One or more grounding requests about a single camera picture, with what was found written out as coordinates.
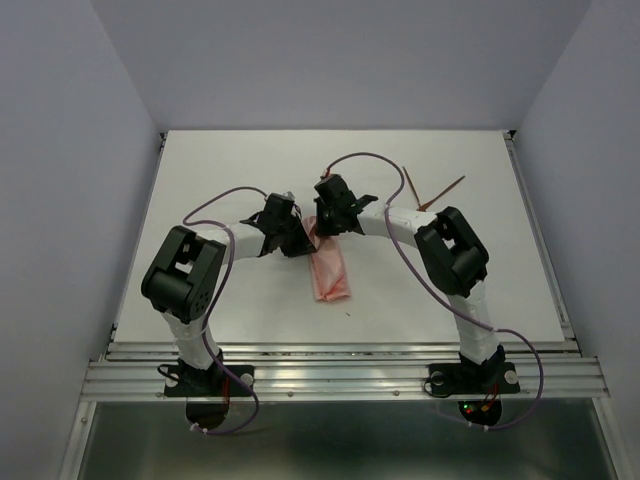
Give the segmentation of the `pink cloth napkin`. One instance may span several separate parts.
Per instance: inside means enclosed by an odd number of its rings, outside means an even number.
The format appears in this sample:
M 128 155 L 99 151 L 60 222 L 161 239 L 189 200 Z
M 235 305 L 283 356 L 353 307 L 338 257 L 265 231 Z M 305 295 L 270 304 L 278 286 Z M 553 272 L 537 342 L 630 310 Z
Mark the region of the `pink cloth napkin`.
M 314 299 L 331 303 L 350 298 L 346 264 L 337 238 L 319 236 L 315 216 L 304 218 L 302 225 L 315 248 L 309 260 Z

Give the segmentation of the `brown wooden knife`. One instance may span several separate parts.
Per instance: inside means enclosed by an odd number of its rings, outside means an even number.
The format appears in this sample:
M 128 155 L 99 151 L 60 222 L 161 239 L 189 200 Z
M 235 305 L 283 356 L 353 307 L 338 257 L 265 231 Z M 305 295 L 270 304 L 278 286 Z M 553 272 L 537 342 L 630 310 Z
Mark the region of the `brown wooden knife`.
M 414 186 L 414 183 L 413 183 L 413 181 L 412 181 L 412 179 L 411 179 L 411 177 L 410 177 L 410 175 L 409 175 L 408 170 L 406 169 L 406 167 L 405 167 L 405 166 L 402 166 L 402 170 L 403 170 L 404 176 L 405 176 L 405 178 L 406 178 L 406 181 L 407 181 L 407 183 L 408 183 L 408 185 L 409 185 L 409 189 L 410 189 L 410 191 L 411 191 L 411 194 L 412 194 L 412 196 L 413 196 L 413 198 L 414 198 L 414 200 L 415 200 L 415 202 L 416 202 L 417 209 L 419 210 L 419 209 L 421 208 L 422 204 L 421 204 L 421 201 L 420 201 L 419 195 L 418 195 L 418 193 L 417 193 L 417 190 L 416 190 L 416 188 L 415 188 L 415 186 Z

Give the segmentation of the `brown wooden fork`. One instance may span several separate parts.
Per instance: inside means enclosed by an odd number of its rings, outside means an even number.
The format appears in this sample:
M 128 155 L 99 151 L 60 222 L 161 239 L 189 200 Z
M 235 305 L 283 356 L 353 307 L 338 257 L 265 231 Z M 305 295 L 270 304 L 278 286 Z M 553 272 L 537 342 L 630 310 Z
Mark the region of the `brown wooden fork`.
M 448 194 L 451 190 L 453 190 L 457 185 L 459 185 L 464 179 L 466 178 L 465 175 L 460 176 L 459 178 L 457 178 L 455 181 L 453 181 L 450 185 L 448 185 L 447 187 L 445 187 L 441 192 L 439 192 L 436 196 L 434 196 L 432 199 L 428 200 L 425 203 L 422 203 L 418 206 L 417 210 L 421 211 L 421 212 L 425 212 L 427 211 L 431 206 L 433 206 L 438 200 L 440 200 L 441 198 L 443 198 L 446 194 Z

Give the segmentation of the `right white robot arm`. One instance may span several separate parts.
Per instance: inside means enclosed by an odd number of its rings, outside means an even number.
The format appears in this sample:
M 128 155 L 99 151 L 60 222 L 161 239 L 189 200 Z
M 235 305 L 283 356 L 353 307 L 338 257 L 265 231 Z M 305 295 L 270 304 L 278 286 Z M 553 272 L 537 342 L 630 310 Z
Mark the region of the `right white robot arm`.
M 457 376 L 472 390 L 494 383 L 505 354 L 485 300 L 489 254 L 463 214 L 454 207 L 428 213 L 392 207 L 372 195 L 358 198 L 336 174 L 321 179 L 314 189 L 321 236 L 353 232 L 387 238 L 406 265 L 411 262 L 401 246 L 418 250 L 429 277 L 421 283 L 455 318 L 460 340 Z

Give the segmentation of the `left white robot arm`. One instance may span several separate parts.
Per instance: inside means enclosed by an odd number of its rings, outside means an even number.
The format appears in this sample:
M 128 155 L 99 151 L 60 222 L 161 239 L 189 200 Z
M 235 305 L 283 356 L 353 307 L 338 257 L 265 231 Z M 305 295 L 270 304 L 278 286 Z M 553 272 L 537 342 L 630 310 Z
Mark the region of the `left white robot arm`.
M 195 208 L 171 228 L 141 284 L 143 297 L 162 314 L 178 347 L 176 371 L 166 371 L 164 376 L 202 394 L 215 392 L 228 376 L 209 318 L 234 263 L 277 250 L 288 258 L 316 251 L 292 194 L 265 195 L 260 211 L 231 226 L 195 218 L 214 200 Z

